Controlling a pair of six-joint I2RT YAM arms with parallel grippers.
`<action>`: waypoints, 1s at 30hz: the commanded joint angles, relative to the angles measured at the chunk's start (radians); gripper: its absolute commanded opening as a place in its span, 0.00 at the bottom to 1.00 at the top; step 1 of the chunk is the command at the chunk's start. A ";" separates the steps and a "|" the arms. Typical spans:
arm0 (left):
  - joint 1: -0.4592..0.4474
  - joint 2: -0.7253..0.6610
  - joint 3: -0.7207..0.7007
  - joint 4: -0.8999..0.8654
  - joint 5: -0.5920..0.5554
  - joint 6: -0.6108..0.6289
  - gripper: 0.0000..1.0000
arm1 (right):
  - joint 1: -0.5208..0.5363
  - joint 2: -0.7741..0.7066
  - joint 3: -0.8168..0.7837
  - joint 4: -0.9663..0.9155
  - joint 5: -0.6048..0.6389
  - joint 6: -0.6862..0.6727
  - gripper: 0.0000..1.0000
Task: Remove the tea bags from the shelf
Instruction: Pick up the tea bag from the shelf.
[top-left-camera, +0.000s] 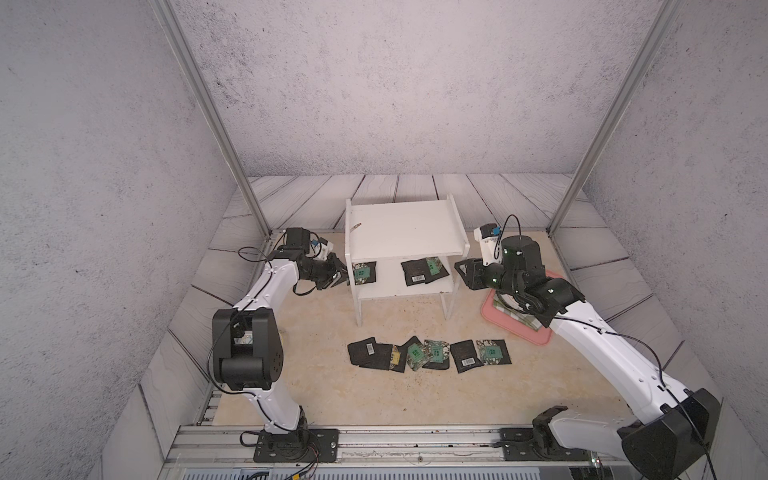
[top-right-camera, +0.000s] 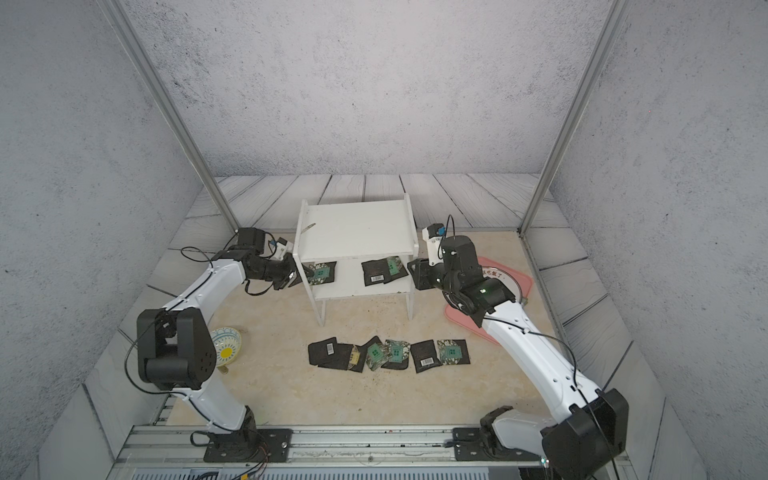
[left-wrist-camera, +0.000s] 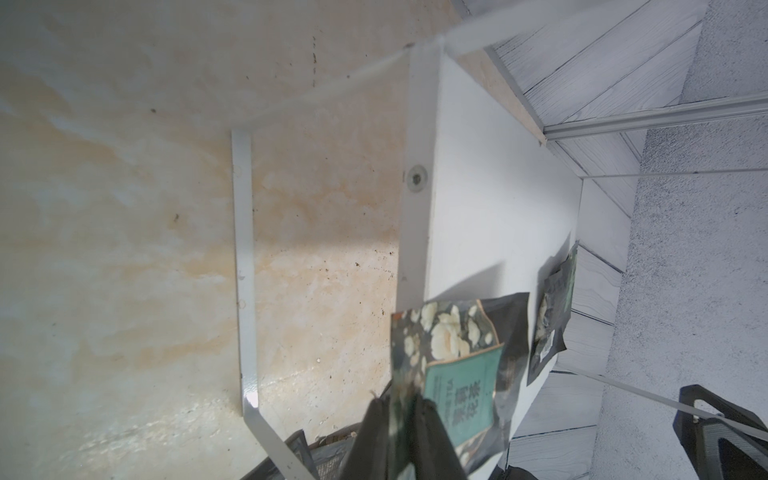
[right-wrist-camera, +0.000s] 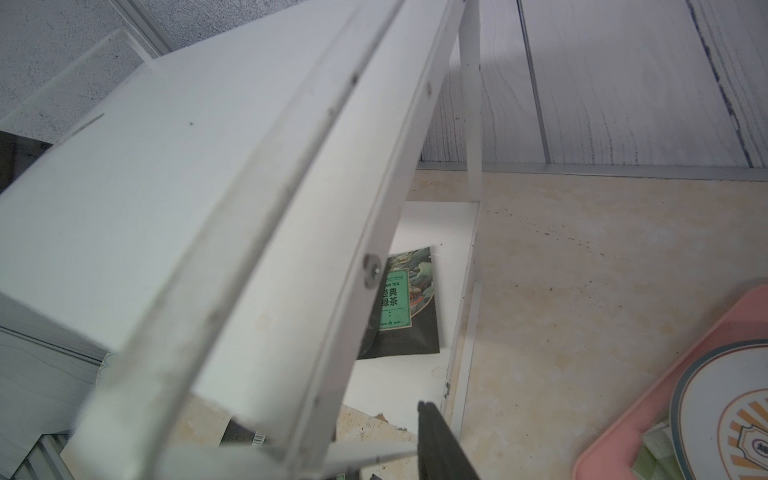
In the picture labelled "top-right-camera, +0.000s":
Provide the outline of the jasmine tea bag floral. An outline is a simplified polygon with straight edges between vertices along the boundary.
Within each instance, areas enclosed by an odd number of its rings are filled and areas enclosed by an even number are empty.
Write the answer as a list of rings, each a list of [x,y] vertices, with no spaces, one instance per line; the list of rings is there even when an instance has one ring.
[[[382,367],[388,370],[406,370],[410,362],[410,344],[406,341],[387,339],[385,346],[388,357]]]

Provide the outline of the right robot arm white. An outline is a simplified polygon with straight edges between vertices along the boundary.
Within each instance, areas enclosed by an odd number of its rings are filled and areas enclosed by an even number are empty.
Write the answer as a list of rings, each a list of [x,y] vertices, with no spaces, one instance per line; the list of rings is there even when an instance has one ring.
[[[475,439],[454,437],[458,458],[470,447],[482,457],[506,461],[518,453],[537,456],[561,479],[590,479],[624,452],[629,403],[616,389],[604,390],[584,375],[575,353],[542,333],[513,292],[483,273],[475,245],[450,235],[443,224],[422,231],[428,255],[408,263],[416,289],[438,289],[448,305],[489,334],[536,387],[549,416],[500,407],[480,422]]]

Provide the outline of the black tea bag barcode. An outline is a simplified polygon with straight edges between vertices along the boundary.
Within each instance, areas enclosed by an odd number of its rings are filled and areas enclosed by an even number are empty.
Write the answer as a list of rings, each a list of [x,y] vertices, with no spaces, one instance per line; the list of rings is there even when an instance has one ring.
[[[435,341],[432,339],[411,344],[410,357],[417,374],[442,365]]]

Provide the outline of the oolong tea bag yellow label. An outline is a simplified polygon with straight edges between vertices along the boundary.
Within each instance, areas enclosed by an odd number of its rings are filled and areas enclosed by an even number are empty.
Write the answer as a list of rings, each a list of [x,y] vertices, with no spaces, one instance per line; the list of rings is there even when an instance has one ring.
[[[364,346],[352,345],[347,370],[362,373],[365,367],[367,350]]]

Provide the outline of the green label tea bag pile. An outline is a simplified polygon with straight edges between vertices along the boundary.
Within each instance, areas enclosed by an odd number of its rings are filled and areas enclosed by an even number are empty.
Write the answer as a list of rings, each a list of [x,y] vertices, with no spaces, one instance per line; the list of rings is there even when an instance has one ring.
[[[366,350],[365,363],[371,371],[376,371],[390,360],[390,349],[385,341],[378,336],[372,337],[364,344]]]

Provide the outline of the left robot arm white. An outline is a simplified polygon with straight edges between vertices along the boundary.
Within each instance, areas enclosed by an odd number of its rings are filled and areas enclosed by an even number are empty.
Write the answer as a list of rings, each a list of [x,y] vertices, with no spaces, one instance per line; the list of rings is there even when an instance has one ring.
[[[196,247],[206,269],[177,298],[147,309],[136,320],[137,373],[160,394],[173,395],[194,409],[215,434],[248,432],[249,409],[223,385],[209,323],[218,307],[239,288],[263,281],[279,291],[301,282],[293,244],[254,227],[241,228],[224,249],[209,255]]]

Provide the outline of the floral tea bag green label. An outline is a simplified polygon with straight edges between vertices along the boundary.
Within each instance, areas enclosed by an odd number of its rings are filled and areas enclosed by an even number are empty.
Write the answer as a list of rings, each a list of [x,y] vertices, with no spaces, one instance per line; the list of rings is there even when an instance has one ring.
[[[471,363],[467,342],[464,339],[441,339],[436,342],[442,365],[468,365]]]

